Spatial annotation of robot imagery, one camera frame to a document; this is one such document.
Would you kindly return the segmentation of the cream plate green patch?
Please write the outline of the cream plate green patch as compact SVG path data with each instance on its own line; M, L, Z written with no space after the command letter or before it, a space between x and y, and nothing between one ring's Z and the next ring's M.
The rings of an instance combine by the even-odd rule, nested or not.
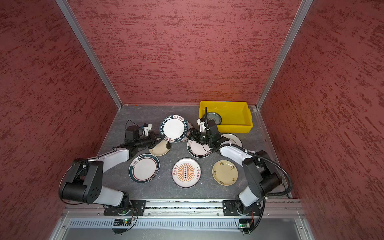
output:
M166 140L162 140L154 148L149 149L149 152L154 156L160 157L167 154L170 151L171 147L172 143Z

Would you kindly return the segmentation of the wide green rim lettered plate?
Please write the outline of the wide green rim lettered plate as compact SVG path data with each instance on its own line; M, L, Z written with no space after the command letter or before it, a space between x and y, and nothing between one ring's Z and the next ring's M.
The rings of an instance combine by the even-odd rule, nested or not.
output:
M165 141L170 143L178 143L186 137L188 123L185 118L179 115L167 116L160 123L159 131L165 136Z

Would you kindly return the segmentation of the blue floral plate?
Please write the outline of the blue floral plate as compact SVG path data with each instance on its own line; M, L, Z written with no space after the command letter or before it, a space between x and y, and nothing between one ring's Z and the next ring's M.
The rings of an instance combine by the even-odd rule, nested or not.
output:
M214 121L216 125L220 125L223 121L222 117L215 112L208 112L207 119L208 121Z

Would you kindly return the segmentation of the green red rim plate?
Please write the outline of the green red rim plate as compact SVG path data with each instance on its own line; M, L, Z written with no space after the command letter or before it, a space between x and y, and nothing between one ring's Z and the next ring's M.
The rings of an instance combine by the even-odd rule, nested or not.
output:
M135 183L147 183L156 177L159 170L159 159L151 154L143 154L131 162L129 177Z

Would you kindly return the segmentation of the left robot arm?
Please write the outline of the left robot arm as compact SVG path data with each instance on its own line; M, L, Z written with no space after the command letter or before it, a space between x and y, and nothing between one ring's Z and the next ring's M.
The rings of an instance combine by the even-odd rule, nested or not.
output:
M98 204L115 211L118 215L127 215L134 208L125 192L103 186L104 172L133 159L143 149L152 149L165 136L156 134L152 125L128 126L123 144L114 147L104 155L92 159L76 159L66 171L59 184L59 198L69 205Z

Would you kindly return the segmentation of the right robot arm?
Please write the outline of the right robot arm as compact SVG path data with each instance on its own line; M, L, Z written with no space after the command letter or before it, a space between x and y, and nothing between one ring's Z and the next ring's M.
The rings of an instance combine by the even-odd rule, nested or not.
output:
M249 213L253 206L268 197L284 196L292 191L293 181L288 172L269 159L265 151L252 152L232 143L219 132L215 121L206 120L199 125L202 129L191 128L184 135L200 145L207 145L212 153L220 152L243 167L247 187L235 200L239 214Z

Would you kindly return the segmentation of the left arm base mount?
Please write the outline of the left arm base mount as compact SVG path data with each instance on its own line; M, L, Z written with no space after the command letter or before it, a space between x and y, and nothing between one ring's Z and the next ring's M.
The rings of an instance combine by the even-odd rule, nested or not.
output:
M127 200L125 206L103 205L104 216L142 216L146 207L146 200Z

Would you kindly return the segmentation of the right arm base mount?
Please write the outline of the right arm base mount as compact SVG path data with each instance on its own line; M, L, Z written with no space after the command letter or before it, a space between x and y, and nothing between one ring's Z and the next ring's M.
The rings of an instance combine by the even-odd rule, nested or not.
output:
M249 210L242 204L240 200L223 200L224 216L248 216Z

